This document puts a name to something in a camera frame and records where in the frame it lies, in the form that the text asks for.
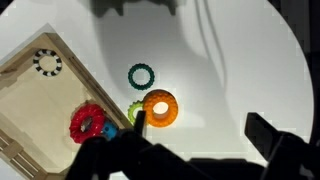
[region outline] lime green ring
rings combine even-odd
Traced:
[[[149,75],[150,75],[150,79],[149,81],[146,83],[146,84],[137,84],[134,80],[133,80],[133,74],[138,70],[138,69],[144,69],[146,70]],[[152,70],[152,68],[146,64],[136,64],[134,66],[131,67],[131,69],[129,70],[128,72],[128,79],[129,79],[129,83],[131,84],[132,87],[134,87],[135,89],[137,90],[147,90],[149,89],[153,83],[154,83],[154,79],[155,79],[155,76],[154,76],[154,72]]]
[[[128,109],[128,118],[130,123],[133,125],[136,122],[136,119],[133,117],[133,112],[137,109],[137,108],[142,108],[143,107],[143,102],[142,101],[137,101],[134,102],[130,105],[129,109]]]

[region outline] wooden tray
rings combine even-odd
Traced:
[[[33,66],[40,49],[57,53],[62,71],[46,77]],[[55,68],[53,57],[40,60]],[[54,33],[42,34],[0,67],[0,151],[29,179],[61,179],[80,145],[69,137],[70,119],[85,102],[105,109],[121,129],[131,124],[111,98]]]

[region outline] white table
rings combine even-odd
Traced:
[[[148,127],[147,139],[186,160],[265,165],[244,136],[247,112],[309,140],[309,70],[293,33],[266,1],[185,0],[174,17],[165,6],[127,3],[123,17],[109,10],[97,18],[87,0],[16,0],[0,17],[0,63],[42,32],[57,32],[124,113],[146,94],[129,85],[128,70],[150,65],[156,81],[149,90],[170,91],[180,111],[170,127]]]

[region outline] orange ring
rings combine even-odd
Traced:
[[[154,116],[153,107],[159,103],[168,104],[168,111],[164,118]],[[146,111],[147,122],[154,127],[166,127],[174,122],[178,116],[178,103],[174,96],[165,90],[155,90],[148,93],[144,98],[143,110]]]

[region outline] red ring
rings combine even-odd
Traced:
[[[88,131],[82,132],[81,125],[84,120],[91,117],[92,123]],[[86,139],[101,134],[105,117],[103,109],[97,104],[88,104],[81,107],[73,116],[69,127],[70,137],[75,143],[82,144]]]

